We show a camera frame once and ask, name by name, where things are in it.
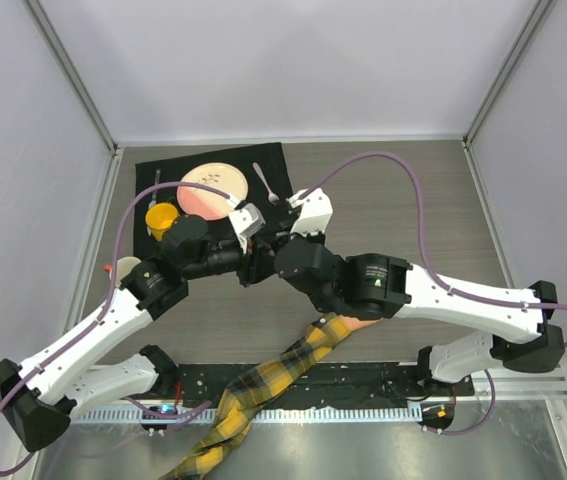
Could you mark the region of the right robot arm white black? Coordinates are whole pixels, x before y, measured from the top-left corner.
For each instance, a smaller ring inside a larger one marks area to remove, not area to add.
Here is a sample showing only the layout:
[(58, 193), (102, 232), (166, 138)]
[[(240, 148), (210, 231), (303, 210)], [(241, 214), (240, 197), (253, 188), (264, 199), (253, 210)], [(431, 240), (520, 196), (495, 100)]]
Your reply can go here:
[(366, 321), (426, 318), (472, 329), (469, 336), (419, 351), (414, 380), (428, 395), (490, 368), (549, 373), (566, 350), (561, 328), (549, 322), (552, 310), (541, 306), (556, 300), (550, 282), (507, 289), (433, 280), (404, 259), (377, 253), (341, 257), (298, 233), (275, 254), (274, 269), (322, 313)]

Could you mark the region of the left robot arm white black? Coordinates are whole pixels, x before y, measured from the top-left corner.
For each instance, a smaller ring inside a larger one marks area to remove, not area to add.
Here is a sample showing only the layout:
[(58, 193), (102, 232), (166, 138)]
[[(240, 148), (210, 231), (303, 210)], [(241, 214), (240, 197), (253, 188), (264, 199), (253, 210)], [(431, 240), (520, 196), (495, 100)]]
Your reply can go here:
[(28, 452), (54, 443), (72, 419), (94, 407), (174, 392), (179, 368), (156, 345), (102, 370), (90, 368), (185, 299), (189, 281), (229, 272), (247, 280), (249, 240), (265, 221), (252, 206), (231, 212), (229, 220), (235, 239), (214, 244), (206, 220), (180, 217), (155, 253), (134, 266), (99, 309), (38, 354), (20, 363), (0, 361), (0, 409)]

